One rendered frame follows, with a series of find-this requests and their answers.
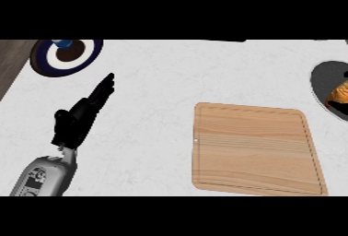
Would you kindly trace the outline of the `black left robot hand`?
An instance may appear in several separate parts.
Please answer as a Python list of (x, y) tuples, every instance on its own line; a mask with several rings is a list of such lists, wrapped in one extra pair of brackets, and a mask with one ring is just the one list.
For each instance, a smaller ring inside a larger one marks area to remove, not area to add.
[(82, 98), (71, 110), (57, 110), (54, 113), (54, 135), (51, 144), (57, 147), (77, 149), (88, 135), (108, 98), (113, 93), (113, 73), (99, 82), (90, 96)]

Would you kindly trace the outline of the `blue cup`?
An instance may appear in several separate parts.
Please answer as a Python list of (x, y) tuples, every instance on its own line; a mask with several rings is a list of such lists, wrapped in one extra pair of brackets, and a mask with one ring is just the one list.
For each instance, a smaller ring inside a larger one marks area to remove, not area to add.
[(72, 46), (74, 41), (72, 40), (53, 40), (53, 43), (60, 49), (66, 49)]

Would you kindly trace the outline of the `wooden cutting board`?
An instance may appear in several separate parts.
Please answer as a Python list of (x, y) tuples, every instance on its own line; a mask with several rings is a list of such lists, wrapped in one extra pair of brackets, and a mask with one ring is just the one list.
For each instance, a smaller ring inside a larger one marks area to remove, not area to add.
[(192, 183), (203, 190), (249, 195), (327, 195), (305, 114), (197, 103)]

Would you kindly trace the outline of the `blue and white plate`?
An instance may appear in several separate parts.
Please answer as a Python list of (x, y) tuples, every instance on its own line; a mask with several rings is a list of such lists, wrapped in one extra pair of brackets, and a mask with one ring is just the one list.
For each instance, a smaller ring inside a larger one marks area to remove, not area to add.
[(60, 49), (53, 40), (38, 40), (29, 53), (32, 70), (44, 77), (65, 77), (82, 70), (97, 58), (103, 40), (72, 40)]

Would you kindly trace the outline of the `golden brown croissant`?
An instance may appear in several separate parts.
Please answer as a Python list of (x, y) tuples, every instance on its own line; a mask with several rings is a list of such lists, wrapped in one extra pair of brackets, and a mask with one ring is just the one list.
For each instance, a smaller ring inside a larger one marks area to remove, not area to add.
[(326, 101), (348, 103), (348, 80), (332, 90)]

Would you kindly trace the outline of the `dark grey pan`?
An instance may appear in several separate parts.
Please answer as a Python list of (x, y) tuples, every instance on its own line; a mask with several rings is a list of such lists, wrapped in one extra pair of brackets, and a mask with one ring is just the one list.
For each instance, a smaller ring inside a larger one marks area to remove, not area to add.
[(318, 63), (311, 71), (310, 85), (312, 95), (323, 109), (342, 121), (348, 122), (348, 115), (335, 108), (326, 107), (326, 99), (332, 90), (348, 80), (343, 73), (348, 72), (348, 63), (326, 61)]

